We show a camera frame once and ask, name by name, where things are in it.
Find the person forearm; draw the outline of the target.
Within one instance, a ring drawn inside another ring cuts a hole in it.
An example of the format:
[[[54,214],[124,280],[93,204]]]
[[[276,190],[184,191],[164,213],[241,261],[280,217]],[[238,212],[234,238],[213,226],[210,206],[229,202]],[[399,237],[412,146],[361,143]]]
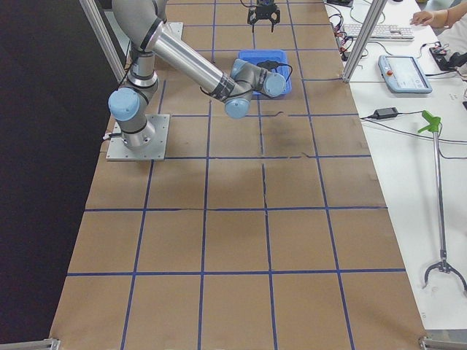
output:
[[[466,3],[460,3],[448,9],[440,9],[433,12],[433,20],[430,24],[433,28],[451,28],[467,12]]]

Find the person hand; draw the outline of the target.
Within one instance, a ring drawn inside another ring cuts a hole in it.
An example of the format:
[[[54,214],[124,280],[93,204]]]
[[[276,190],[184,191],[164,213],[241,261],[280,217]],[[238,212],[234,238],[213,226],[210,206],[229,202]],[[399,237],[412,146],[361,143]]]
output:
[[[429,11],[420,11],[413,14],[410,24],[413,26],[428,26],[433,22],[434,14]]]

